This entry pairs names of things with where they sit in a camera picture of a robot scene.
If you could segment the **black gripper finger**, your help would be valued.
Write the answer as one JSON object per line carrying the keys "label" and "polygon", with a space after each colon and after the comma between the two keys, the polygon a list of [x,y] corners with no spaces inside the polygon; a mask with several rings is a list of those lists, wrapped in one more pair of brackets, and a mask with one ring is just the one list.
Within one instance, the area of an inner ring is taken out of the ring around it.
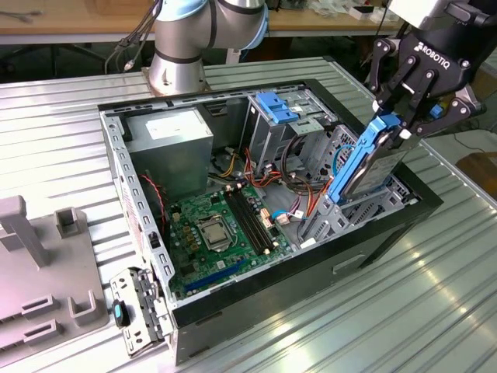
{"label": "black gripper finger", "polygon": [[410,99],[399,117],[400,127],[393,130],[388,148],[407,150],[422,138],[438,134],[464,120],[485,112],[469,84],[452,93],[436,96],[435,84],[441,80],[438,71],[413,72],[402,84]]}
{"label": "black gripper finger", "polygon": [[408,57],[398,58],[398,70],[387,80],[381,82],[382,65],[384,61],[400,51],[399,39],[381,38],[374,42],[370,66],[370,91],[376,99],[373,109],[376,116],[386,115],[394,110],[395,105],[405,94],[402,84],[414,72],[419,59],[410,54]]}

